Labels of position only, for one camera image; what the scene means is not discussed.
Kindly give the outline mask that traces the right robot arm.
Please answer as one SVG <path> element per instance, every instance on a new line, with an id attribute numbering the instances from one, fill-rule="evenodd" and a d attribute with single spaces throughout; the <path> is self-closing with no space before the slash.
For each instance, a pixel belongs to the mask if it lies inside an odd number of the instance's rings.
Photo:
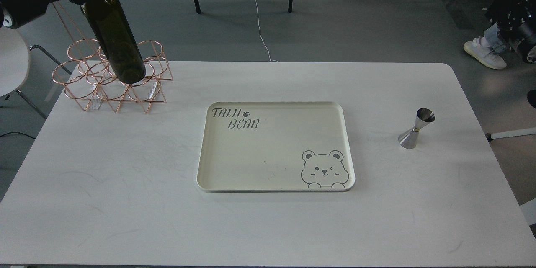
<path id="1" fill-rule="evenodd" d="M 500 35 L 524 62 L 535 63 L 536 0 L 494 0 L 486 17 L 498 25 Z"/>

